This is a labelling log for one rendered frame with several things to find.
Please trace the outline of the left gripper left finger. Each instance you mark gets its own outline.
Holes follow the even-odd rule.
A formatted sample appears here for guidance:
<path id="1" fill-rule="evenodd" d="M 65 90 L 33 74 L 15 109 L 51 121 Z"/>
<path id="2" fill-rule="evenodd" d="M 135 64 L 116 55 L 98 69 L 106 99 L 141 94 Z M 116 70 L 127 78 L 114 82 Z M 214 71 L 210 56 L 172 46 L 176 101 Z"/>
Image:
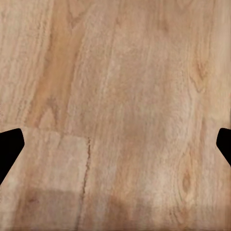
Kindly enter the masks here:
<path id="1" fill-rule="evenodd" d="M 20 128 L 0 133 L 0 185 L 24 146 L 24 137 Z"/>

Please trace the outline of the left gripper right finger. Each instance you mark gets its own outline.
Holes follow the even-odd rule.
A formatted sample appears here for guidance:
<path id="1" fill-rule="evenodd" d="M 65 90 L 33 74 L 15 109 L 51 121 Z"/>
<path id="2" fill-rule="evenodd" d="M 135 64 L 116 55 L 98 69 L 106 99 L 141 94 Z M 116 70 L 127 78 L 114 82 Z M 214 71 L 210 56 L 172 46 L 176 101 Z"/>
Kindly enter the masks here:
<path id="1" fill-rule="evenodd" d="M 231 166 L 231 130 L 219 129 L 216 145 Z"/>

